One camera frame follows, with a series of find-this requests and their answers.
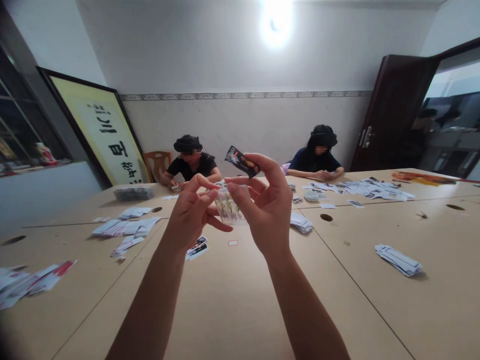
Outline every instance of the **black card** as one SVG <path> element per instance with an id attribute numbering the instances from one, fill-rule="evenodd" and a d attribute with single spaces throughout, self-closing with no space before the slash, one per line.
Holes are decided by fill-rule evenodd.
<path id="1" fill-rule="evenodd" d="M 235 146 L 230 146 L 230 149 L 226 153 L 225 160 L 232 163 L 236 168 L 246 172 L 249 179 L 260 172 L 260 166 L 243 155 Z"/>

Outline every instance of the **door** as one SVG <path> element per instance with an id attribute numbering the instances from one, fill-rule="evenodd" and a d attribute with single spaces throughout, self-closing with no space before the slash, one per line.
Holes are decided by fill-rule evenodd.
<path id="1" fill-rule="evenodd" d="M 434 57 L 383 58 L 350 171 L 399 167 L 399 143 L 412 127 L 439 63 Z"/>

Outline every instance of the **navy shirt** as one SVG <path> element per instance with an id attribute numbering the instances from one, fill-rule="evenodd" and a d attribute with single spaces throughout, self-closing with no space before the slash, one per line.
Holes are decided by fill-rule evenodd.
<path id="1" fill-rule="evenodd" d="M 202 174 L 204 177 L 210 176 L 212 170 L 216 167 L 217 164 L 215 163 L 215 157 L 207 154 L 206 152 L 202 152 L 200 154 L 200 163 L 195 172 L 192 171 L 190 165 L 187 162 L 185 162 L 182 158 L 179 157 L 177 157 L 171 162 L 171 165 L 166 171 L 173 176 L 181 173 L 185 181 L 190 181 L 195 174 Z"/>
<path id="2" fill-rule="evenodd" d="M 302 165 L 300 159 L 305 151 L 307 151 L 307 148 L 305 147 L 298 150 L 295 157 L 291 161 L 290 166 L 288 167 L 289 169 L 312 173 L 319 172 L 320 170 L 326 170 L 331 173 L 342 166 L 330 152 L 325 152 L 322 155 L 315 156 L 314 163 Z"/>

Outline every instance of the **door handle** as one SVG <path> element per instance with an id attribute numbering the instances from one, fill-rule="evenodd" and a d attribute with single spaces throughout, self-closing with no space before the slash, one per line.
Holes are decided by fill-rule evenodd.
<path id="1" fill-rule="evenodd" d="M 359 147 L 362 147 L 362 143 L 364 142 L 364 136 L 365 136 L 365 129 L 363 129 L 361 132 L 360 144 L 358 144 Z"/>
<path id="2" fill-rule="evenodd" d="M 363 149 L 369 147 L 371 134 L 372 134 L 372 127 L 369 126 L 369 127 L 367 127 L 367 129 L 366 129 L 365 139 L 363 140 L 363 145 L 362 145 L 362 148 L 363 148 Z"/>

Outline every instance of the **picture frame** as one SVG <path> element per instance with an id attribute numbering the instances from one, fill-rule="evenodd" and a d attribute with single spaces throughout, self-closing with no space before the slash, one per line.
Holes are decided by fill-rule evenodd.
<path id="1" fill-rule="evenodd" d="M 43 67 L 37 70 L 104 183 L 148 183 L 142 147 L 118 92 Z"/>

